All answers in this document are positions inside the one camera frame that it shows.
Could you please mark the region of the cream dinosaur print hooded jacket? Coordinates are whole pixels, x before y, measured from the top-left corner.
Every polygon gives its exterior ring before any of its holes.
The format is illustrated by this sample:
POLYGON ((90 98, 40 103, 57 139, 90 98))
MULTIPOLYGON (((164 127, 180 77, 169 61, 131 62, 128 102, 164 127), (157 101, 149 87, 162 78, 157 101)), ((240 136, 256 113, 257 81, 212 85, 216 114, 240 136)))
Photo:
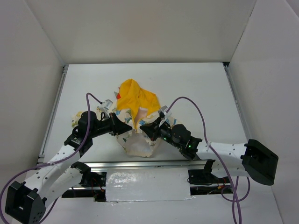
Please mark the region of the cream dinosaur print hooded jacket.
MULTIPOLYGON (((120 121, 132 127, 131 131, 115 137, 126 154, 137 157, 153 155, 161 139, 151 141, 140 126, 155 121, 160 108, 156 94, 141 88, 135 80, 128 79, 120 85, 109 112, 114 112, 120 121)), ((98 119, 106 115, 97 109, 95 113, 98 119)))

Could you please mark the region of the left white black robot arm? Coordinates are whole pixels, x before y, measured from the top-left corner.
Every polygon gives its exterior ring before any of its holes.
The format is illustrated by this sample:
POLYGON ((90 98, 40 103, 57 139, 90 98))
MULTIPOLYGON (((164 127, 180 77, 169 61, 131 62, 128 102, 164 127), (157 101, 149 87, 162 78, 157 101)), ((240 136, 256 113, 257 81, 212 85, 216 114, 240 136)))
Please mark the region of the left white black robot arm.
POLYGON ((91 186, 101 176, 79 159, 93 145, 93 138, 110 133, 120 135, 132 127, 120 121, 115 113, 97 119, 94 112, 82 113, 78 125, 66 139, 61 149, 48 163, 34 168, 35 173, 24 180, 9 181, 5 213, 22 224, 39 224, 46 209, 69 188, 91 186))

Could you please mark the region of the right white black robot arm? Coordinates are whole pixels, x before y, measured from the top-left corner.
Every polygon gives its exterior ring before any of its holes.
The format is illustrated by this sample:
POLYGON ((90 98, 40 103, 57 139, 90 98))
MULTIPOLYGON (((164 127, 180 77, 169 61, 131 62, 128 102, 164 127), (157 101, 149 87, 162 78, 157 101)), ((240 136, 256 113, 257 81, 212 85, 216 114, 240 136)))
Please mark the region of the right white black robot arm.
POLYGON ((182 124, 171 126, 156 120, 140 129, 151 139, 158 138, 177 148, 188 160, 208 161, 203 177, 215 182, 227 176, 246 176, 259 184, 272 186, 278 165, 278 156, 257 140, 246 143, 206 143, 192 136, 182 124))

